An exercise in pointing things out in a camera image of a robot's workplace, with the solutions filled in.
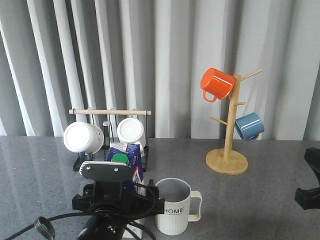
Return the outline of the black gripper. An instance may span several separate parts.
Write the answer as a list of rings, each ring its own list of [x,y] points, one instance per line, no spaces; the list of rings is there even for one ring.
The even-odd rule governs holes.
[[[75,195],[72,208],[84,213],[105,212],[131,220],[163,214],[165,199],[151,178],[148,185],[135,182],[102,182],[87,184],[83,195]]]

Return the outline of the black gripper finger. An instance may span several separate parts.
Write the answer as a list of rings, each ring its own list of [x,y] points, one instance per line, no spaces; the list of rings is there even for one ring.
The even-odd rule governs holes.
[[[304,159],[314,172],[318,182],[320,182],[320,149],[316,147],[307,148]]]
[[[320,208],[320,188],[301,189],[297,188],[294,200],[304,209],[319,209]]]

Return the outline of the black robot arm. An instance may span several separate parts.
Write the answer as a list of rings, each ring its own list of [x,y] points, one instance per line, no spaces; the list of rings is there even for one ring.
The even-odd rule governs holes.
[[[75,195],[72,207],[91,218],[77,236],[79,240],[121,240],[128,231],[140,237],[129,226],[137,227],[151,239],[155,235],[139,219],[164,213],[164,198],[150,179],[148,185],[123,179],[97,179],[83,188],[83,195]]]

